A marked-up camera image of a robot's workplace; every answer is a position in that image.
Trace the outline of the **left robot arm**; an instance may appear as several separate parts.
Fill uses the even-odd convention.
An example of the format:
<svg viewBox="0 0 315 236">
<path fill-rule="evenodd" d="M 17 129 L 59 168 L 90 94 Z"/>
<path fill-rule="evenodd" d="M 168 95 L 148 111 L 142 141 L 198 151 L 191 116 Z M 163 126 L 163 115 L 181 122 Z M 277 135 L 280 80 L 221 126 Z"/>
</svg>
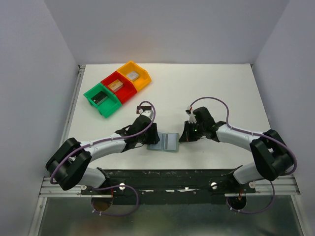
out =
<svg viewBox="0 0 315 236">
<path fill-rule="evenodd" d="M 45 168 L 51 174 L 53 183 L 62 190 L 85 185 L 98 194 L 104 194 L 109 189 L 109 176 L 101 168 L 89 168 L 92 161 L 134 149 L 137 144 L 158 142 L 157 124 L 150 117 L 140 115 L 133 124 L 117 130 L 108 138 L 86 142 L 67 139 L 48 160 Z"/>
</svg>

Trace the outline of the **green card holder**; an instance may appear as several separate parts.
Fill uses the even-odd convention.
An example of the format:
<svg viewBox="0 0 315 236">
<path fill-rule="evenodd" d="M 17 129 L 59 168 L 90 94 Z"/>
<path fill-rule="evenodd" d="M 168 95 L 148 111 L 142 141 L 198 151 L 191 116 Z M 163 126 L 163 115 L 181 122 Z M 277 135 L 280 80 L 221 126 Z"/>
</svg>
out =
<svg viewBox="0 0 315 236">
<path fill-rule="evenodd" d="M 158 132 L 159 142 L 147 146 L 148 150 L 177 152 L 179 150 L 179 133 Z"/>
</svg>

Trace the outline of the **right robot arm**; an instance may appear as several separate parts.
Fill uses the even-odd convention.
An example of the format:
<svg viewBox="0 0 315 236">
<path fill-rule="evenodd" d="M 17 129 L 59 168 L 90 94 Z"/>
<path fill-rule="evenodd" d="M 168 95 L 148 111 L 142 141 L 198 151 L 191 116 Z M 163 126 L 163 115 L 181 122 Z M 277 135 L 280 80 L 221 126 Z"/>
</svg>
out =
<svg viewBox="0 0 315 236">
<path fill-rule="evenodd" d="M 254 134 L 247 130 L 231 128 L 225 121 L 215 122 L 205 107 L 195 110 L 189 107 L 186 113 L 189 120 L 184 123 L 180 143 L 206 138 L 235 145 L 252 153 L 253 162 L 233 170 L 226 181 L 227 189 L 233 193 L 239 192 L 244 184 L 251 181 L 273 181 L 294 165 L 292 154 L 275 130 Z"/>
</svg>

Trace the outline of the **dark credit card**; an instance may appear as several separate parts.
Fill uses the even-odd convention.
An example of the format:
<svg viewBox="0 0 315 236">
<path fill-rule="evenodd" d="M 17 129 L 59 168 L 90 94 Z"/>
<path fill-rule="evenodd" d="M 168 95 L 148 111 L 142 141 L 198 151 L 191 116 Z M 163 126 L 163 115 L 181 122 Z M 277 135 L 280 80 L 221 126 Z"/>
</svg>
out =
<svg viewBox="0 0 315 236">
<path fill-rule="evenodd" d="M 136 107 L 136 113 L 139 115 L 150 110 L 152 110 L 151 106 L 137 106 Z"/>
</svg>

